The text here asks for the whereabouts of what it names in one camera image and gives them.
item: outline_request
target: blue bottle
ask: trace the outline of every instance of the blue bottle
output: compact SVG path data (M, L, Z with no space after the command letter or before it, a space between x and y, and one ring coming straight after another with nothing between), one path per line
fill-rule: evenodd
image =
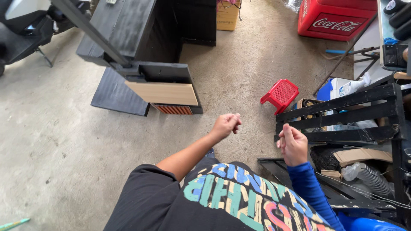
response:
M338 218L346 231L406 231L394 224L370 218L347 217L343 213Z

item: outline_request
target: black wooden ramp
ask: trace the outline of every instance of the black wooden ramp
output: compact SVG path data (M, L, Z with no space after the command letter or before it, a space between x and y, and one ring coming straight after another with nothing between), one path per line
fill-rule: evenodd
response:
M108 110L147 116L150 105L124 84L125 79L106 67L91 105Z

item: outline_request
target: red plastic stool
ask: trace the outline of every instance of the red plastic stool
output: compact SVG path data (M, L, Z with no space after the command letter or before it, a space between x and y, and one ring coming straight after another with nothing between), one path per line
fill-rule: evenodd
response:
M260 99L260 103L264 104L266 101L269 101L277 108L277 111L274 113L274 115L277 115L283 112L299 93L298 87L292 82L286 79L280 79L274 84L271 90Z

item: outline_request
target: black t-shirt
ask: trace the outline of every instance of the black t-shirt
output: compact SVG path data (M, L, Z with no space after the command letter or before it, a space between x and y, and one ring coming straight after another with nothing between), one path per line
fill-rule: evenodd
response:
M172 173L138 166L104 230L333 230L292 190L240 166L195 171L180 188Z

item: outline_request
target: white spray bottle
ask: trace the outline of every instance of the white spray bottle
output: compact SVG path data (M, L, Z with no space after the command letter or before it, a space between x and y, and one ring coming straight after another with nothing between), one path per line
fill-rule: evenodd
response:
M344 84L342 87L339 88L338 93L339 96L349 95L354 93L362 86L367 86L371 83L371 79L369 77L369 73L366 72L363 76L363 80L361 81L351 81L349 83Z

